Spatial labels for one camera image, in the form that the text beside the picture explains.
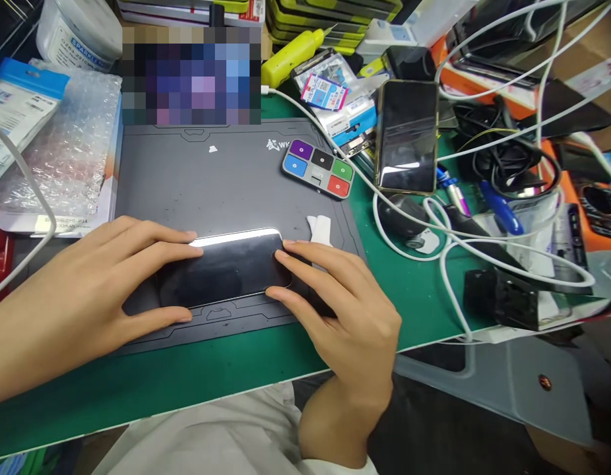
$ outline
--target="black button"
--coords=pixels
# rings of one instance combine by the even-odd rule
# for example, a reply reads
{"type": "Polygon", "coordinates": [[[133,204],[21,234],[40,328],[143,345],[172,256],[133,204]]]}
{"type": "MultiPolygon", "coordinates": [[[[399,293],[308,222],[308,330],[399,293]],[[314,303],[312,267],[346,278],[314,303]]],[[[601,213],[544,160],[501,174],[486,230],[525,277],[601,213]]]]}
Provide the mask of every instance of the black button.
{"type": "Polygon", "coordinates": [[[334,163],[334,157],[325,152],[321,152],[318,148],[315,148],[310,161],[315,165],[325,168],[326,170],[331,170],[332,163],[334,163]]]}

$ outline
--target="bubble wrap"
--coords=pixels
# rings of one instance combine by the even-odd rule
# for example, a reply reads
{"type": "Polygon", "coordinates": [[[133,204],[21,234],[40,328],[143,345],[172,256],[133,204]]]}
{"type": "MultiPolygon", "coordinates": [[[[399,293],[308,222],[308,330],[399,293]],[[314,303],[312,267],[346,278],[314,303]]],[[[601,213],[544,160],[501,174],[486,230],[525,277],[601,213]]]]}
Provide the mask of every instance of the bubble wrap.
{"type": "MultiPolygon", "coordinates": [[[[55,214],[94,214],[121,96],[121,78],[39,59],[30,63],[68,75],[70,81],[55,115],[22,155],[55,214]]],[[[16,164],[0,179],[0,207],[43,212],[16,164]]]]}

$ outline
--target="phone frame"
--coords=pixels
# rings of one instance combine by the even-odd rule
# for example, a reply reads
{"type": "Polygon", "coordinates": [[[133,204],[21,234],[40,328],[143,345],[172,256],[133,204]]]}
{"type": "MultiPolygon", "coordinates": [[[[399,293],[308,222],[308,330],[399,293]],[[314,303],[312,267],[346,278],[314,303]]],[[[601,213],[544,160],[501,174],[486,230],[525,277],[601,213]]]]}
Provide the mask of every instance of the phone frame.
{"type": "Polygon", "coordinates": [[[375,153],[375,160],[374,160],[374,167],[373,167],[373,184],[380,191],[390,191],[392,193],[402,193],[405,195],[421,195],[421,196],[433,195],[435,194],[435,191],[437,189],[437,150],[438,150],[437,136],[439,134],[439,94],[438,94],[438,85],[435,83],[432,83],[435,85],[435,150],[434,150],[435,173],[434,173],[434,180],[433,180],[433,190],[432,191],[418,191],[418,190],[386,188],[386,187],[380,186],[379,184],[380,182],[380,161],[381,161],[381,152],[382,152],[382,146],[383,146],[383,132],[384,132],[383,122],[384,122],[384,116],[385,116],[384,114],[385,88],[387,84],[390,82],[419,82],[421,84],[430,83],[429,81],[388,79],[385,82],[383,82],[382,86],[380,87],[380,90],[378,93],[378,106],[380,110],[378,114],[378,124],[376,128],[376,153],[375,153]]]}

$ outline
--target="colorful button pad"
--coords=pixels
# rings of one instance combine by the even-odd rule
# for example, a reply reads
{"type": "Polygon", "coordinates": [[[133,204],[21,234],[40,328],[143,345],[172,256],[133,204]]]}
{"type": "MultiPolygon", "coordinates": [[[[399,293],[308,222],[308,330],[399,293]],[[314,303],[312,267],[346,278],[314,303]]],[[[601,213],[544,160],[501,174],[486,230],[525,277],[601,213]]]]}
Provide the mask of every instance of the colorful button pad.
{"type": "Polygon", "coordinates": [[[350,195],[354,179],[352,167],[305,142],[292,141],[281,168],[284,173],[336,198],[345,199],[350,195]]]}

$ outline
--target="floor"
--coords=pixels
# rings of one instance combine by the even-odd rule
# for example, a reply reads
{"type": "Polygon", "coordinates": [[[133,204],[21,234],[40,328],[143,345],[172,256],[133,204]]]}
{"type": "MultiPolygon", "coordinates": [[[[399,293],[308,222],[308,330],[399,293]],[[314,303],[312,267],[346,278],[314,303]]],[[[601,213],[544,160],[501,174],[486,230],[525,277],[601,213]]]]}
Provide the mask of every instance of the floor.
{"type": "MultiPolygon", "coordinates": [[[[418,359],[456,369],[459,355],[423,350],[418,359]]],[[[294,382],[296,404],[330,373],[294,382]]],[[[523,425],[424,384],[394,375],[394,395],[370,437],[368,450],[380,475],[562,475],[539,457],[523,425]]],[[[123,428],[74,441],[58,474],[89,475],[123,428]]]]}

